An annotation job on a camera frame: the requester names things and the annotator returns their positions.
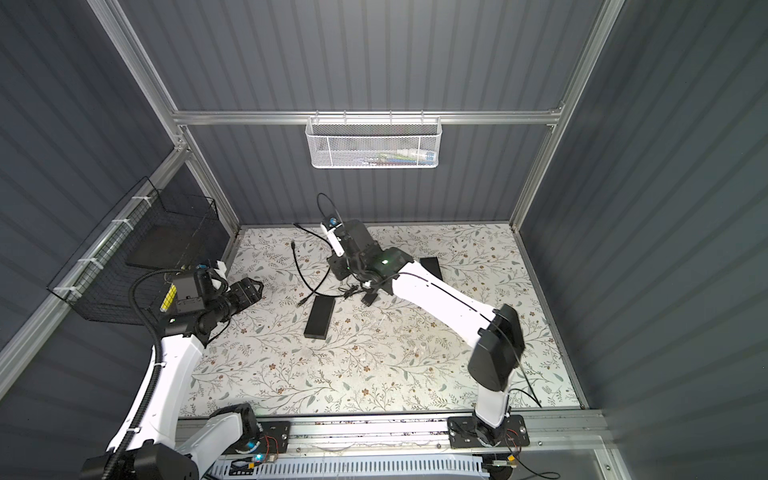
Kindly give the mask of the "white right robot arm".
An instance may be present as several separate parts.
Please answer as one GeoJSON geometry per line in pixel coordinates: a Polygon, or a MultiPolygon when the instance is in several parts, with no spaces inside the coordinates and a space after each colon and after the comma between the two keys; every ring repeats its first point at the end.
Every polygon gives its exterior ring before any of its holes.
{"type": "Polygon", "coordinates": [[[359,220],[337,214],[321,222],[333,255],[330,270],[339,280],[355,278],[370,306],[383,291],[408,301],[454,331],[471,348],[467,370],[478,385],[474,407],[476,436],[496,443],[505,431],[509,379],[522,363],[526,345],[518,312],[510,305],[492,307],[472,299],[428,271],[410,254],[384,249],[359,220]]]}

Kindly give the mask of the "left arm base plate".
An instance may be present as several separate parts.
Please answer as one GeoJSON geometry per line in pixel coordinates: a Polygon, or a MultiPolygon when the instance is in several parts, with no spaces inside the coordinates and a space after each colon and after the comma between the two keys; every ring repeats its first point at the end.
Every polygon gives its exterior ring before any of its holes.
{"type": "Polygon", "coordinates": [[[246,442],[245,445],[233,445],[227,448],[225,455],[282,455],[288,450],[291,423],[289,421],[270,421],[260,423],[260,435],[246,442]]]}

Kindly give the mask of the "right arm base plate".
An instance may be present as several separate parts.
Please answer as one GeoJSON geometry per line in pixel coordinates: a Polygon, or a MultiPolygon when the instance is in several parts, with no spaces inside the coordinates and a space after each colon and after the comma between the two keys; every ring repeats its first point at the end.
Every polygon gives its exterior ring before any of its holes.
{"type": "Polygon", "coordinates": [[[527,447],[528,429],[521,415],[506,415],[497,427],[491,427],[476,415],[452,416],[446,420],[453,449],[527,447]]]}

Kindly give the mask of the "black network switch box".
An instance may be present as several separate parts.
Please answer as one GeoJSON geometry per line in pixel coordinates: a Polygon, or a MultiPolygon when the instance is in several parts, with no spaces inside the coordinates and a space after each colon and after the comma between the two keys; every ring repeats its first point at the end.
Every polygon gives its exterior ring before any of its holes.
{"type": "Polygon", "coordinates": [[[422,257],[420,264],[434,277],[443,280],[442,270],[437,257],[422,257]]]}

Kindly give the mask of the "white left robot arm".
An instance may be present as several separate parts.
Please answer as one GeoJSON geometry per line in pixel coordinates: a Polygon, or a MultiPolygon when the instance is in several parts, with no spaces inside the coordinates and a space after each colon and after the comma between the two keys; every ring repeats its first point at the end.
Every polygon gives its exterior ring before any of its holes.
{"type": "Polygon", "coordinates": [[[220,323],[259,302],[264,285],[245,277],[230,283],[221,267],[161,269],[175,295],[160,320],[153,320],[137,303],[138,287],[155,277],[139,277],[128,300],[153,341],[147,372],[125,421],[103,454],[87,459],[82,479],[201,479],[227,450],[253,454],[264,433],[246,403],[220,408],[203,428],[183,443],[176,429],[184,397],[204,350],[220,323]]]}

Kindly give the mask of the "black power adapter with cable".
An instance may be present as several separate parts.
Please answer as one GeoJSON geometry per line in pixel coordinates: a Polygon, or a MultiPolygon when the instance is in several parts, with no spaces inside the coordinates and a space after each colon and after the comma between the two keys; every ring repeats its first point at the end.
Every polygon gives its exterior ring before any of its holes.
{"type": "Polygon", "coordinates": [[[354,295],[362,294],[361,302],[365,307],[370,307],[378,298],[381,284],[374,282],[357,283],[342,290],[342,297],[348,299],[354,295]]]}

